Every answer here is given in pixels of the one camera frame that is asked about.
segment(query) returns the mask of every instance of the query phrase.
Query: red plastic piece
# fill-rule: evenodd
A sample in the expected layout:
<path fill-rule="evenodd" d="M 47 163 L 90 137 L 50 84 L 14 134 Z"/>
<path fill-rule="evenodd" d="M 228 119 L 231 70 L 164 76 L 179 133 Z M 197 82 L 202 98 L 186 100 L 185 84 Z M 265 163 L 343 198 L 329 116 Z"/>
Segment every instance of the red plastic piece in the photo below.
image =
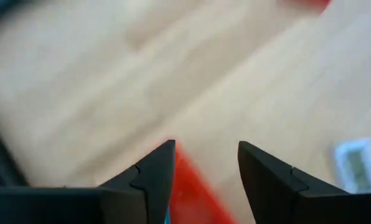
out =
<path fill-rule="evenodd" d="M 284 0 L 284 1 L 296 2 L 308 8 L 317 9 L 319 11 L 325 10 L 328 7 L 329 3 L 331 3 L 331 0 Z"/>
<path fill-rule="evenodd" d="M 169 208 L 172 224 L 236 223 L 179 146 Z"/>

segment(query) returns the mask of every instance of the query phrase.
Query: light wood surface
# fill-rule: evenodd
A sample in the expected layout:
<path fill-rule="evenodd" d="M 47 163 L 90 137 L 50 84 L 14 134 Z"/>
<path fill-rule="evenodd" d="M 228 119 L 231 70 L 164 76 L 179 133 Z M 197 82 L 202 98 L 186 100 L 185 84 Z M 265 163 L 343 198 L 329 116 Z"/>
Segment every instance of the light wood surface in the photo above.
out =
<path fill-rule="evenodd" d="M 33 185 L 93 186 L 175 138 L 240 223 L 246 140 L 338 185 L 371 136 L 371 0 L 44 1 L 0 21 L 0 135 Z"/>

